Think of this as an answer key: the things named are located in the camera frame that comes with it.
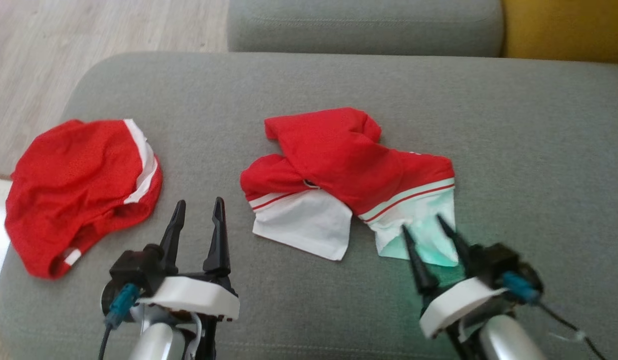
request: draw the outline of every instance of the red garment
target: red garment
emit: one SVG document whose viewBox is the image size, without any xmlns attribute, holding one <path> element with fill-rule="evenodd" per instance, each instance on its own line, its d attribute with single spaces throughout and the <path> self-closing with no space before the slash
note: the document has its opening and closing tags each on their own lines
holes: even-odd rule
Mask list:
<svg viewBox="0 0 618 360">
<path fill-rule="evenodd" d="M 344 227 L 349 227 L 349 221 L 342 220 L 346 217 L 343 210 L 339 216 L 334 211 L 326 216 L 318 203 L 328 208 L 341 209 L 339 203 L 349 207 L 376 231 L 379 253 L 400 234 L 402 223 L 421 221 L 435 209 L 443 209 L 454 221 L 451 161 L 378 144 L 382 130 L 363 111 L 346 107 L 268 118 L 265 131 L 269 139 L 279 141 L 284 157 L 261 157 L 240 179 L 256 212 L 257 235 L 339 260 L 334 254 L 343 255 L 346 250 L 348 230 Z M 448 191 L 451 196 L 443 198 L 443 203 L 434 202 L 437 198 L 432 196 Z M 311 202 L 318 192 L 329 194 L 333 201 L 320 194 L 318 203 Z M 294 230 L 308 222 L 312 226 L 306 226 L 305 232 Z M 347 237 L 346 242 L 335 240 L 344 250 L 324 254 L 316 250 L 323 246 L 303 243 L 333 242 L 331 230 Z M 406 257 L 405 251 L 393 253 L 387 256 Z"/>
<path fill-rule="evenodd" d="M 104 235 L 146 219 L 162 171 L 132 120 L 70 120 L 36 137 L 11 175 L 5 228 L 27 271 L 57 279 Z"/>
</svg>

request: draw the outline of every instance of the yellow cushion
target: yellow cushion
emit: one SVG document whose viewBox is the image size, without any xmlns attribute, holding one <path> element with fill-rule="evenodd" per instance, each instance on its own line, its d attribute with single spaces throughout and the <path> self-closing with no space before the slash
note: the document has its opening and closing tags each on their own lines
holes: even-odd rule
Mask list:
<svg viewBox="0 0 618 360">
<path fill-rule="evenodd" d="M 509 58 L 618 63 L 618 0 L 503 0 Z"/>
</svg>

